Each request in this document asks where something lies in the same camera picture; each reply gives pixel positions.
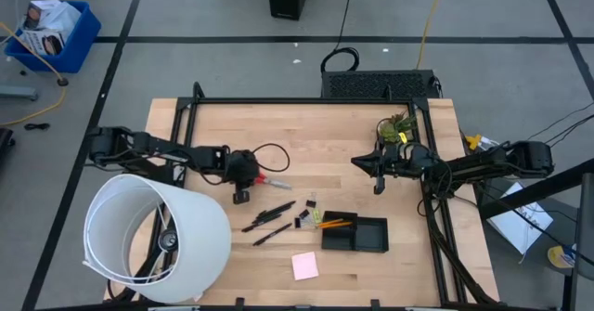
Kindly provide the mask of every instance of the cardboard box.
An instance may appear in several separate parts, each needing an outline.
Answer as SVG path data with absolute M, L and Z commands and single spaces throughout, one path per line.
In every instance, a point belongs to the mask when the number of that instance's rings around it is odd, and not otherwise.
M 56 56 L 64 49 L 60 32 L 53 30 L 24 31 L 25 41 L 38 55 Z
M 36 29 L 39 22 L 44 19 L 52 9 L 59 6 L 62 2 L 59 0 L 33 0 L 27 8 L 27 18 L 25 19 L 25 29 Z

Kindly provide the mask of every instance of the black tray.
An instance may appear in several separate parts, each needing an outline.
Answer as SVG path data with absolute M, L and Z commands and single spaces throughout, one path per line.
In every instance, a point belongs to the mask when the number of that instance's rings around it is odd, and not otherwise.
M 342 218 L 352 222 L 347 227 L 325 228 L 322 232 L 322 249 L 386 253 L 388 242 L 388 220 L 386 218 L 359 217 L 355 213 L 326 211 L 324 222 Z

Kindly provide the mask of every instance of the yellow cable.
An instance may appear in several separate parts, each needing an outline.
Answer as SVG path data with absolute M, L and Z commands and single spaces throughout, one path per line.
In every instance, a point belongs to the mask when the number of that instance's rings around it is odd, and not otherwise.
M 433 17 L 433 13 L 437 8 L 437 3 L 439 0 L 433 0 L 433 5 L 431 6 L 431 12 L 429 12 L 429 17 L 427 17 L 427 21 L 425 22 L 425 30 L 423 31 L 423 38 L 420 40 L 420 51 L 419 51 L 419 60 L 417 60 L 417 68 L 419 69 L 420 63 L 423 60 L 423 51 L 425 51 L 425 39 L 427 38 L 427 32 L 429 31 L 429 27 L 431 27 L 431 19 Z
M 10 34 L 10 36 L 15 38 L 21 45 L 23 45 L 29 52 L 31 52 L 32 55 L 36 56 L 39 60 L 41 60 L 53 73 L 56 74 L 56 76 L 58 77 L 59 80 L 63 80 L 63 77 L 58 73 L 58 71 L 56 71 L 56 69 L 54 69 L 53 66 L 51 66 L 45 59 L 43 59 L 39 55 L 37 55 L 36 52 L 31 50 L 31 48 L 26 43 L 24 43 L 13 31 L 11 31 L 10 28 L 8 28 L 4 24 L 4 22 L 0 22 L 0 28 L 3 28 L 4 30 L 6 30 Z M 32 113 L 31 115 L 25 116 L 19 120 L 7 122 L 7 123 L 0 123 L 0 126 L 9 126 L 9 125 L 14 125 L 14 124 L 18 124 L 21 122 L 25 122 L 27 120 L 30 120 L 33 117 L 37 117 L 45 112 L 48 112 L 54 108 L 57 108 L 64 101 L 64 97 L 66 97 L 66 88 L 62 87 L 62 94 L 60 95 L 58 102 L 54 103 L 53 105 L 51 105 L 43 110 L 39 110 L 37 112 Z

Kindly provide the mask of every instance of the yellow clamp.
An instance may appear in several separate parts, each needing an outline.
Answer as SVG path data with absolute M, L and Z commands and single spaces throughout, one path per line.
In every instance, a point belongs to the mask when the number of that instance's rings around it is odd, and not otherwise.
M 472 150 L 478 148 L 479 143 L 481 142 L 481 138 L 483 138 L 481 135 L 466 136 L 466 141 L 468 142 L 469 148 Z

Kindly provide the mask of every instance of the green leaves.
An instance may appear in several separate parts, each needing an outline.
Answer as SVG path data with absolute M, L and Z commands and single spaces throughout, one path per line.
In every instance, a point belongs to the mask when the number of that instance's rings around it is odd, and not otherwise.
M 399 143 L 401 141 L 398 133 L 404 133 L 407 138 L 412 139 L 411 130 L 417 127 L 417 118 L 415 116 L 405 117 L 405 111 L 395 114 L 389 119 L 380 122 L 380 135 L 389 143 Z

